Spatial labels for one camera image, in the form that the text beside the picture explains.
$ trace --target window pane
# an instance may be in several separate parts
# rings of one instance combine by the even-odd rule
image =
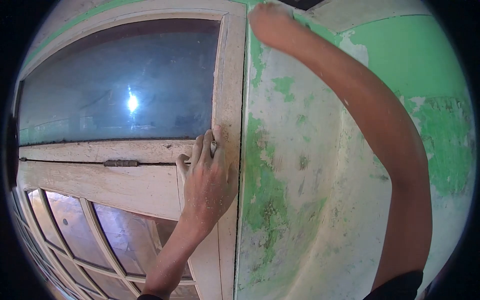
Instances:
[[[134,214],[102,204],[94,208],[104,234],[128,274],[145,276],[177,221]],[[192,275],[188,266],[183,274]]]
[[[75,257],[113,270],[88,225],[80,201],[71,196],[47,192],[48,203],[67,245]]]
[[[95,283],[107,294],[110,298],[118,300],[136,300],[137,297],[124,285],[124,283],[117,278],[97,273],[92,270],[86,270]]]
[[[92,297],[93,300],[103,300],[103,298],[100,298],[98,296],[95,296],[93,294],[88,294],[90,297]]]
[[[55,256],[57,257],[57,259],[60,261],[60,263],[63,265],[63,267],[67,271],[67,273],[70,274],[70,276],[76,283],[81,284],[82,286],[89,288],[91,290],[95,290],[95,288],[90,283],[88,283],[88,281],[85,279],[85,276],[83,276],[82,273],[80,273],[80,271],[77,269],[77,267],[75,267],[75,264],[72,261],[64,258],[61,255],[55,255]]]
[[[140,291],[145,287],[145,283],[134,282],[134,284]],[[195,286],[177,286],[170,295],[170,299],[200,300],[200,297]]]
[[[66,46],[24,81],[20,144],[205,133],[219,29],[220,21],[160,19]]]
[[[63,249],[57,237],[57,233],[53,229],[50,217],[48,216],[48,213],[42,204],[42,199],[40,198],[38,190],[28,191],[27,195],[28,199],[30,199],[33,212],[35,214],[38,224],[40,225],[40,229],[45,239],[48,240],[50,243],[54,244],[55,246],[59,247],[60,249]]]
[[[145,283],[140,283],[140,282],[134,282],[133,284],[135,284],[135,286],[137,287],[137,289],[142,292],[144,287],[145,287]]]

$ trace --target wood trim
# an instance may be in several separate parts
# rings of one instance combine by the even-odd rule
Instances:
[[[101,295],[105,295],[103,291],[97,286],[97,284],[88,276],[87,272],[85,272],[85,270],[82,269],[78,264],[74,263],[74,261],[78,259],[75,258],[72,251],[68,247],[67,242],[63,239],[63,235],[61,234],[60,229],[57,226],[57,221],[55,221],[55,217],[50,209],[50,205],[48,204],[48,199],[47,199],[47,195],[45,194],[45,191],[42,190],[41,188],[38,188],[38,194],[40,195],[40,199],[42,200],[43,207],[48,214],[52,227],[57,233],[57,238],[59,239],[61,246],[65,249],[67,259],[73,263],[73,265],[77,268],[78,272],[80,272],[80,274],[85,277],[86,281],[90,283],[98,293],[100,293]]]
[[[136,286],[125,278],[126,273],[123,270],[123,267],[121,266],[117,257],[113,253],[112,249],[110,248],[110,244],[105,238],[105,235],[103,234],[102,227],[96,217],[95,209],[93,208],[92,203],[87,201],[85,198],[80,198],[80,204],[82,205],[82,209],[84,211],[88,225],[90,226],[100,249],[107,258],[107,261],[111,264],[115,272],[117,272],[117,274],[121,276],[120,280],[123,281],[123,283],[130,289],[130,291],[132,291],[132,293],[136,297],[140,296],[140,293],[138,292]]]
[[[224,49],[221,89],[214,94],[212,125],[222,125],[226,138],[226,163],[240,164],[241,109],[245,51],[245,17],[229,15]],[[233,299],[238,197],[218,222],[223,299]]]
[[[192,268],[190,272],[195,278],[199,288],[200,300],[222,299],[222,286],[220,279],[220,256],[218,248],[218,225],[215,225],[212,232],[198,245],[191,255]],[[208,276],[197,276],[195,272],[200,271]]]
[[[136,160],[139,163],[174,163],[180,154],[192,156],[195,140],[95,141],[24,146],[19,157],[30,160],[103,163]]]
[[[85,269],[89,269],[89,270],[95,271],[95,272],[100,273],[100,274],[102,274],[102,275],[106,275],[106,276],[110,276],[110,277],[113,277],[113,278],[121,279],[121,276],[118,275],[117,273],[113,273],[113,272],[111,272],[111,271],[107,271],[107,270],[105,270],[105,269],[102,269],[102,268],[99,268],[99,267],[97,267],[97,266],[88,264],[88,263],[83,262],[83,261],[78,260],[78,259],[74,259],[73,261],[74,261],[77,265],[80,265],[80,266],[82,266],[82,267],[85,268]]]
[[[63,238],[62,233],[60,232],[59,227],[57,226],[57,221],[55,221],[55,216],[52,214],[52,211],[50,209],[50,205],[48,204],[48,199],[47,196],[45,195],[45,192],[41,189],[38,188],[38,195],[40,196],[40,199],[42,200],[42,206],[47,212],[48,218],[50,220],[50,224],[52,225],[53,230],[55,231],[55,234],[57,235],[58,240],[60,241],[60,246],[62,246],[65,250],[65,253],[67,253],[68,258],[72,260],[74,258],[72,251],[67,245],[67,242]]]
[[[104,294],[103,294],[103,295],[100,295],[100,294],[98,294],[98,293],[95,293],[95,292],[89,290],[88,288],[86,288],[86,287],[84,287],[84,286],[82,286],[82,285],[77,284],[77,287],[78,287],[78,288],[81,288],[81,289],[84,290],[85,292],[90,293],[90,294],[92,294],[92,295],[95,295],[95,296],[97,296],[97,297],[99,297],[99,298],[103,298],[103,299],[107,299],[107,300],[109,299],[108,296],[104,296]]]
[[[25,65],[19,78],[24,79],[41,62],[66,45],[103,29],[161,18],[221,20],[225,13],[245,17],[245,5],[226,0],[144,0],[112,8],[92,15],[54,38]]]
[[[103,165],[25,161],[19,163],[22,186],[67,194],[146,216],[178,220],[180,206],[175,166]]]
[[[68,288],[70,288],[73,291],[76,291],[79,296],[83,296],[85,297],[85,299],[88,299],[87,298],[88,295],[82,289],[79,289],[75,281],[68,274],[65,273],[60,262],[53,256],[53,253],[49,250],[49,247],[47,247],[47,244],[43,239],[43,235],[40,229],[36,225],[36,220],[34,219],[33,211],[30,210],[30,205],[28,203],[29,200],[26,198],[26,194],[24,192],[18,193],[18,194],[19,194],[21,209],[23,209],[24,211],[25,218],[27,219],[28,226],[32,231],[32,235],[36,239],[38,245],[40,246],[45,256],[50,260],[50,264],[52,268],[57,272],[58,276],[62,277],[62,279],[65,282],[71,285]]]

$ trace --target door panel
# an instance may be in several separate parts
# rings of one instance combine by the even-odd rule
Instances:
[[[19,164],[18,181],[24,188],[59,191],[142,215],[180,217],[176,166],[121,168],[26,161]]]

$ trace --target door hinge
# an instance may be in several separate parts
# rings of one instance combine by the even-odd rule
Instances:
[[[107,160],[103,163],[105,167],[138,167],[136,160]]]

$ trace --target dusty hand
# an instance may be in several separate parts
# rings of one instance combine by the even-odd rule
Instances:
[[[308,30],[295,21],[280,4],[259,3],[248,14],[253,34],[262,43],[290,53],[298,31]]]
[[[215,137],[217,148],[212,158],[210,144]],[[219,125],[207,130],[205,136],[195,140],[190,166],[185,164],[189,157],[180,155],[177,166],[184,182],[185,207],[182,218],[205,236],[227,211],[238,192],[238,171],[230,164],[225,166],[225,141]]]

